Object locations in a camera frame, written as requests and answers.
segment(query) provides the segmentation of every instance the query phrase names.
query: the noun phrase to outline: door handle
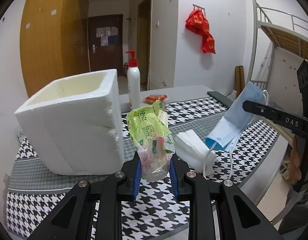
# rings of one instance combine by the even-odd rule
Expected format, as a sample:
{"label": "door handle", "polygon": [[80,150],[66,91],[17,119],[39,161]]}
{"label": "door handle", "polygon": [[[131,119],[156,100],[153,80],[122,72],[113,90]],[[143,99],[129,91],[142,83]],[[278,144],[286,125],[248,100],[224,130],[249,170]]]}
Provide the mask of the door handle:
{"label": "door handle", "polygon": [[96,46],[93,44],[93,53],[96,53]]}

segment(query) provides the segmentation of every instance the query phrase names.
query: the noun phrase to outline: red hanging decoration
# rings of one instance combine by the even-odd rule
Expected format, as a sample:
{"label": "red hanging decoration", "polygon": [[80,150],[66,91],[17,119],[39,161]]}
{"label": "red hanging decoration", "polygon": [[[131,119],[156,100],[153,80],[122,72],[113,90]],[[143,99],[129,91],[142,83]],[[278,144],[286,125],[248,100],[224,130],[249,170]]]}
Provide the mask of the red hanging decoration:
{"label": "red hanging decoration", "polygon": [[203,15],[202,9],[194,9],[186,20],[185,28],[189,31],[203,36],[202,51],[203,53],[215,54],[215,41],[210,34],[210,25]]}

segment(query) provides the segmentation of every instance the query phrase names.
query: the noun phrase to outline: white foam container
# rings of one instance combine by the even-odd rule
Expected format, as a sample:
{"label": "white foam container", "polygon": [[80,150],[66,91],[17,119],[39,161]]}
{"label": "white foam container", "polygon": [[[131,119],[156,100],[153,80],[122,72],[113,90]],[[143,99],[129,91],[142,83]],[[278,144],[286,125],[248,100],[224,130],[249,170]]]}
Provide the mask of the white foam container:
{"label": "white foam container", "polygon": [[15,112],[43,163],[62,175],[104,175],[124,162],[116,69],[55,80]]}

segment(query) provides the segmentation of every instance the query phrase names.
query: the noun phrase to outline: brown door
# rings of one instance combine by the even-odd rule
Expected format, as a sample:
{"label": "brown door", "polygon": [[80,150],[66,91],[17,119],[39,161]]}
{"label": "brown door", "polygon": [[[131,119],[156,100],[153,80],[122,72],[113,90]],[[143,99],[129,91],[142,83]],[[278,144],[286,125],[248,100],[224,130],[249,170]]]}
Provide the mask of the brown door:
{"label": "brown door", "polygon": [[140,71],[140,86],[148,90],[149,59],[151,47],[152,0],[143,0],[137,14],[137,61]]}
{"label": "brown door", "polygon": [[122,26],[123,14],[88,19],[90,71],[117,69],[123,75]]}

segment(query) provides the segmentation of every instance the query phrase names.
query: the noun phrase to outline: green plastic wrapper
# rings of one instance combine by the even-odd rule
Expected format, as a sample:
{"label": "green plastic wrapper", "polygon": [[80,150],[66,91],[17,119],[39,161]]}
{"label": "green plastic wrapper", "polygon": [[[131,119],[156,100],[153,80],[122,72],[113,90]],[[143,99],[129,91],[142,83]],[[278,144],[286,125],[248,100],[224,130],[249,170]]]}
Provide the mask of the green plastic wrapper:
{"label": "green plastic wrapper", "polygon": [[175,153],[171,131],[157,117],[162,102],[130,111],[126,117],[130,137],[141,161],[142,177],[148,182],[163,179]]}

